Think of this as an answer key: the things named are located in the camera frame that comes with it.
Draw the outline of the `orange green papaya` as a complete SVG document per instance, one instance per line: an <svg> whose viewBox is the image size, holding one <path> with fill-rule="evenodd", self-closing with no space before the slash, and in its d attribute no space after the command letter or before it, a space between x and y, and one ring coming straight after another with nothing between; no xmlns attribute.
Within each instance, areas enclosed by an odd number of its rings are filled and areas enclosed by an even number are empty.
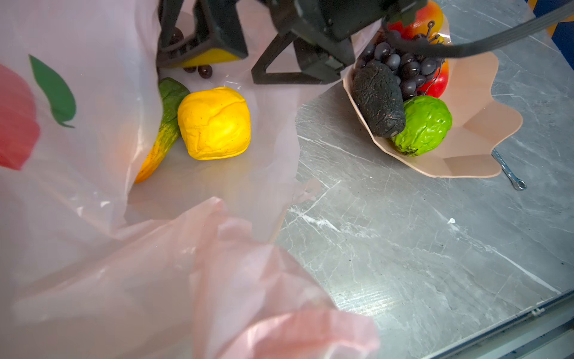
<svg viewBox="0 0 574 359"><path fill-rule="evenodd" d="M162 79L158 84L158 89L163 106L161 124L155 143L142 164L135 183L147 180L155 172L181 136L178 124L178 109L184 98L190 94L190 91L185 85L172 78Z"/></svg>

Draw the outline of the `pink plastic bag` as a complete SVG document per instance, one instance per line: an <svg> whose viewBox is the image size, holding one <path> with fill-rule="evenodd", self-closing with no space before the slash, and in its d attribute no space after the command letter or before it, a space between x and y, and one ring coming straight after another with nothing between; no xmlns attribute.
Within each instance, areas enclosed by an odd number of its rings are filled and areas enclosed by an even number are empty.
<svg viewBox="0 0 574 359"><path fill-rule="evenodd" d="M201 162L178 143L142 183L162 104L156 1L1 3L3 358L374 358L373 319L341 311L274 242L296 179L298 109L320 85L255 85L274 38L241 1L250 55L190 91L248 102L252 141Z"/></svg>

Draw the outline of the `dark purple grape bunch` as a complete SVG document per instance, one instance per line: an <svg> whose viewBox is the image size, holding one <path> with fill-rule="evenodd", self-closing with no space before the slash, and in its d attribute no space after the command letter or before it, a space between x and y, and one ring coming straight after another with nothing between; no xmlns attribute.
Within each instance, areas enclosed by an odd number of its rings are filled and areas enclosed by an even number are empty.
<svg viewBox="0 0 574 359"><path fill-rule="evenodd" d="M389 43L390 35L397 37L400 34L381 28L359 56L355 68L358 70L370 61L379 61L387 65L395 75L403 100L422 96L418 95L418 90L433 79L446 59L429 58L396 49Z"/></svg>

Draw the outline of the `red yellow mango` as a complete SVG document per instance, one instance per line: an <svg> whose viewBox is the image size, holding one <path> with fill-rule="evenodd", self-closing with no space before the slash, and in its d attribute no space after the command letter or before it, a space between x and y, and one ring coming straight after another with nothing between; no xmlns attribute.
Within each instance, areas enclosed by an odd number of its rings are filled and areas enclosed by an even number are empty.
<svg viewBox="0 0 574 359"><path fill-rule="evenodd" d="M440 6L434 1L428 1L425 7L417 11L413 23L409 25L403 25L401 22L388 23L387 28L390 31L397 31L403 40L425 37L431 43L444 43L445 37L440 34L444 20Z"/></svg>

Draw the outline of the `aluminium front rail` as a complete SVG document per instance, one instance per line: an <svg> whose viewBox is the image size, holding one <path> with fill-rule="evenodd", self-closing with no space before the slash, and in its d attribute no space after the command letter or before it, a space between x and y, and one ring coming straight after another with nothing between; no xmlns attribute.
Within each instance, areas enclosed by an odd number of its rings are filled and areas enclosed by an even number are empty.
<svg viewBox="0 0 574 359"><path fill-rule="evenodd" d="M428 357L572 358L573 291L541 302Z"/></svg>

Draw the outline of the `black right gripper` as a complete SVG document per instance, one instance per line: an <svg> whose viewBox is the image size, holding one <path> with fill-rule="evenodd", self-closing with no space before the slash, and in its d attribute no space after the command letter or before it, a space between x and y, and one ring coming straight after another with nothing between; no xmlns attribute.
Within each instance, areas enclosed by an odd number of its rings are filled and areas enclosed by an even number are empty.
<svg viewBox="0 0 574 359"><path fill-rule="evenodd" d="M156 66L199 67L239 61L248 47L236 1L196 1L194 31L171 43L182 1L160 1ZM257 85L327 85L353 63L351 36L379 20L410 24L426 1L265 1L278 35L251 70ZM300 72L269 73L290 45Z"/></svg>

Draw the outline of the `green lime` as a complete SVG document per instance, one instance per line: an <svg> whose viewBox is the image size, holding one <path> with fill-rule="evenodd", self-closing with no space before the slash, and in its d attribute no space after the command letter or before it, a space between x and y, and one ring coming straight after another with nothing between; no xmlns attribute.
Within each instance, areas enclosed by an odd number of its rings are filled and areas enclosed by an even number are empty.
<svg viewBox="0 0 574 359"><path fill-rule="evenodd" d="M405 156L421 156L436 149L452 128L448 106L430 96L413 97L404 103L405 129L392 138L394 148Z"/></svg>

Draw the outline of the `dark avocado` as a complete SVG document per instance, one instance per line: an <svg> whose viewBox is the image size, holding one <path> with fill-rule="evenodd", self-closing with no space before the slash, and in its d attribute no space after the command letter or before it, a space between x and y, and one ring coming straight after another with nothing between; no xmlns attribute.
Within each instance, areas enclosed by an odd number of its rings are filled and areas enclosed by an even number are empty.
<svg viewBox="0 0 574 359"><path fill-rule="evenodd" d="M387 65L370 61L356 70L351 94L374 136L389 139L405 129L402 92Z"/></svg>

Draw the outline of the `beige fruit plate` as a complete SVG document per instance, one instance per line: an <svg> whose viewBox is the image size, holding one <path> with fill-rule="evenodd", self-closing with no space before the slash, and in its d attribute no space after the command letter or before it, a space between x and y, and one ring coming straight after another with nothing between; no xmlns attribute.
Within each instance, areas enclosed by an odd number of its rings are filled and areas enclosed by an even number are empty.
<svg viewBox="0 0 574 359"><path fill-rule="evenodd" d="M453 125L437 149L404 156L388 139L370 139L385 154L433 178L491 178L502 169L492 151L523 125L523 116L491 95L499 59L492 52L449 61L449 80L440 98L453 115Z"/></svg>

